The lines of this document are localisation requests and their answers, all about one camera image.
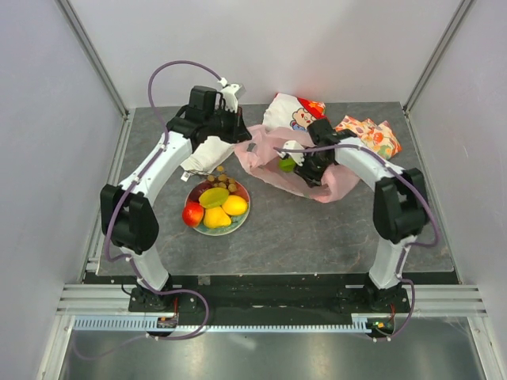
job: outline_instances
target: cartoon character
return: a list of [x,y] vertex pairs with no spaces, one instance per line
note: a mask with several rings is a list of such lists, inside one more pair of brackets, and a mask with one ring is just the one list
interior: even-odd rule
[[306,131],[307,126],[316,120],[305,108],[301,107],[292,114],[291,127],[294,131]]

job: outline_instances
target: pink plastic bag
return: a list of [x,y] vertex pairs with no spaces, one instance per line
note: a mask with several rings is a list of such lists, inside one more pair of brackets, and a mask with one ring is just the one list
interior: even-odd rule
[[308,133],[285,127],[266,131],[263,125],[254,125],[248,129],[252,139],[236,144],[234,153],[248,174],[268,184],[297,196],[327,203],[340,200],[359,182],[359,177],[352,170],[343,165],[331,165],[322,176],[322,186],[310,188],[297,174],[279,169],[280,156],[273,149],[275,146],[281,148],[288,140],[295,140],[303,146],[313,146]]

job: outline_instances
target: fruit bowl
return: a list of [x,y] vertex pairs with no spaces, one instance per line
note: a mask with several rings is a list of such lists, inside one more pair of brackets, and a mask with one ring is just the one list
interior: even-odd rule
[[[235,184],[236,184],[236,191],[231,192],[231,195],[232,196],[240,196],[248,203],[248,208],[247,208],[246,212],[243,215],[231,216],[232,223],[227,227],[207,228],[203,224],[203,222],[201,221],[199,226],[193,227],[193,229],[195,231],[200,232],[204,235],[209,235],[209,236],[222,236],[222,235],[227,235],[227,234],[230,234],[231,232],[236,231],[246,221],[246,217],[250,213],[250,195],[248,194],[248,192],[244,186],[242,186],[238,182],[235,182]],[[185,201],[185,205],[188,202],[198,202],[199,203],[199,197],[201,196],[201,194],[210,188],[213,188],[213,184],[209,180],[205,180],[205,181],[199,183],[195,188],[192,189],[192,191],[187,196],[187,199]]]

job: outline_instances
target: bunch of longan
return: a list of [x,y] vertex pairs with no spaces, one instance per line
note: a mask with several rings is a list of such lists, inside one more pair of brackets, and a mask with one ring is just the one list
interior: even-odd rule
[[223,166],[216,168],[219,175],[216,177],[212,174],[208,175],[208,182],[210,182],[214,188],[226,188],[229,192],[235,192],[238,190],[236,180],[226,175]]

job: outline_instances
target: pink cloth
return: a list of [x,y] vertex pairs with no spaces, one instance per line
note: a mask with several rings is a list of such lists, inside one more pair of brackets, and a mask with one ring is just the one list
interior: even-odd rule
[[[286,173],[278,167],[280,156],[273,149],[275,146],[283,147],[288,140],[295,140],[303,146],[313,146],[308,133],[286,127],[266,131],[263,125],[254,125],[248,129],[252,139],[236,144],[234,153],[248,174],[268,184],[297,196],[328,203],[343,198],[360,180],[352,170],[343,165],[331,165],[322,176],[322,186],[310,188],[297,174]],[[249,152],[250,144],[255,144],[255,147]]]

